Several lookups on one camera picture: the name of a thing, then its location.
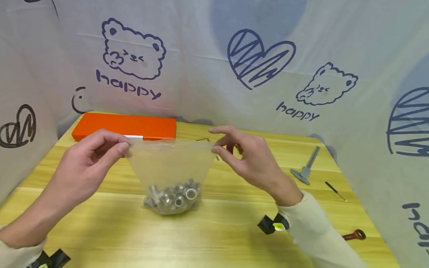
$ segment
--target black clamp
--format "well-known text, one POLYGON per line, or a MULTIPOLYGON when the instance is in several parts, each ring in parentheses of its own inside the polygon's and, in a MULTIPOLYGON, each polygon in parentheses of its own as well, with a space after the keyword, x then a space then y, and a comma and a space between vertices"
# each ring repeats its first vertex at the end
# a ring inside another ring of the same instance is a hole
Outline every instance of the black clamp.
POLYGON ((265 215, 258 223, 258 227, 266 234, 270 235, 275 231, 286 231, 289 229, 289 222, 279 213, 275 216, 274 220, 265 215))
POLYGON ((63 268, 70 261, 70 257, 67 256, 61 249, 57 250, 52 256, 48 256, 45 251, 42 251, 40 257, 33 262, 28 268, 63 268))

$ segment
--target gray tool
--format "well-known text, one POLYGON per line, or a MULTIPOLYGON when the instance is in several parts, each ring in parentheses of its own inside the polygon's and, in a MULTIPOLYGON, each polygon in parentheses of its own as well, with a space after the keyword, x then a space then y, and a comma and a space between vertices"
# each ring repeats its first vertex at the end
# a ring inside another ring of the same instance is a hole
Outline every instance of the gray tool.
POLYGON ((300 181, 302 181, 303 183, 310 185, 310 182, 308 181, 308 176, 310 175, 311 172, 311 166, 313 165, 314 160, 316 159, 317 153, 319 152, 320 147, 317 146, 314 151, 313 154, 310 157, 310 160, 308 161, 307 165, 305 167, 302 168, 301 172, 298 172, 294 169, 291 169, 290 172, 292 172, 292 174, 300 181))

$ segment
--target person's left hand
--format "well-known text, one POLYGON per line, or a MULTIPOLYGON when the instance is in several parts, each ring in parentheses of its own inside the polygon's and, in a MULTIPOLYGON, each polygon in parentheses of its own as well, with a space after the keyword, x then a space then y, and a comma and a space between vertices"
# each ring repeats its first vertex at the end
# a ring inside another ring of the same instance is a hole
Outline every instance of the person's left hand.
POLYGON ((130 145, 125 136, 105 129, 85 137, 66 150, 39 199, 68 213, 97 191, 108 170, 130 145))

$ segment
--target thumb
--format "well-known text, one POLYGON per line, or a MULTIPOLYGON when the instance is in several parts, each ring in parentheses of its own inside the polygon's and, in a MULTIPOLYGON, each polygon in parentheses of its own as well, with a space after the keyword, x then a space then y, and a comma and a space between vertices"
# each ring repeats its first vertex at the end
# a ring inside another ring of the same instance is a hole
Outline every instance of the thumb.
POLYGON ((232 153, 222 146, 214 146, 211 151, 212 153, 218 154, 223 161, 225 161, 235 172, 238 173, 242 163, 239 159, 233 156, 232 153))
POLYGON ((113 145, 101 158, 97 165, 106 172, 126 153, 130 145, 120 142, 113 145))

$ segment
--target red wrench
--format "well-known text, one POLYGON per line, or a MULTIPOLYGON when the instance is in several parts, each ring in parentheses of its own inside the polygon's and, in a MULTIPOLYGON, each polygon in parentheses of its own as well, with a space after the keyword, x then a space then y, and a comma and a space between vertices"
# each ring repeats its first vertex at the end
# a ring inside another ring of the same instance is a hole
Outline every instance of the red wrench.
POLYGON ((351 240, 351 239, 364 240, 366 238, 366 235, 361 229, 357 229, 352 234, 343 235, 342 237, 344 238, 344 240, 351 240))

